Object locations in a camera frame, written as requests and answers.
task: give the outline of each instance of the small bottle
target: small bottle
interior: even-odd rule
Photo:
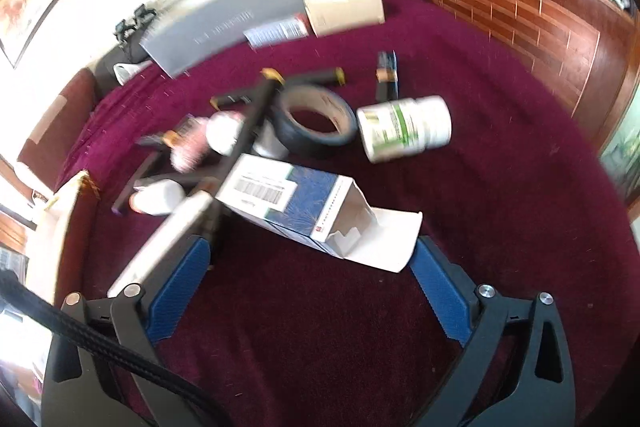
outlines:
[[[244,115],[238,111],[219,111],[215,113],[207,124],[207,142],[218,154],[229,156],[231,154],[242,125]],[[260,136],[252,149],[258,156],[271,158],[272,160],[284,160],[289,150],[284,147],[275,134],[273,125],[269,120],[264,121]]]
[[[440,96],[369,105],[357,115],[371,163],[442,147],[451,140],[451,115]]]
[[[209,153],[207,121],[207,118],[196,118],[193,127],[184,136],[176,132],[164,135],[165,143],[172,148],[171,165],[178,172],[193,171]]]
[[[129,206],[139,214],[167,216],[182,203],[184,189],[172,180],[162,180],[141,188],[129,198]]]

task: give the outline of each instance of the metal screw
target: metal screw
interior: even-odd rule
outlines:
[[[127,297],[135,297],[140,293],[140,285],[139,284],[130,284],[126,288],[124,288],[124,295]]]
[[[78,302],[80,302],[80,294],[78,292],[69,293],[69,295],[66,296],[65,302],[69,306],[78,304]]]
[[[552,297],[551,293],[542,292],[539,298],[540,298],[540,302],[542,302],[543,304],[546,304],[547,306],[549,306],[549,304],[554,303],[554,298]]]
[[[481,284],[478,286],[478,293],[482,297],[490,299],[491,297],[495,296],[495,288],[489,284]]]

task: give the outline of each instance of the barcode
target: barcode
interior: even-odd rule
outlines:
[[[308,35],[309,33],[305,24],[296,17],[275,23],[268,23],[244,32],[244,36],[254,48],[299,39]]]
[[[249,196],[253,196],[254,198],[258,198],[262,201],[267,201],[271,204],[278,204],[283,194],[283,189],[281,188],[273,188],[244,178],[238,180],[238,183],[236,183],[234,188],[239,192],[243,192],[244,194],[248,194]]]

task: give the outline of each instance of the white box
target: white box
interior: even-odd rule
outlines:
[[[271,232],[340,259],[398,272],[421,213],[371,208],[348,176],[245,154],[216,199]]]
[[[245,39],[265,22],[302,13],[302,0],[175,0],[140,45],[170,77]]]
[[[309,22],[318,37],[385,21],[382,0],[304,1]]]

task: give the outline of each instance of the roll of tape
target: roll of tape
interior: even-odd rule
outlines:
[[[323,115],[335,126],[334,132],[309,129],[293,117],[296,110]],[[318,86],[285,87],[273,107],[273,127],[278,140],[292,153],[320,158],[351,142],[358,131],[351,107],[334,92]]]

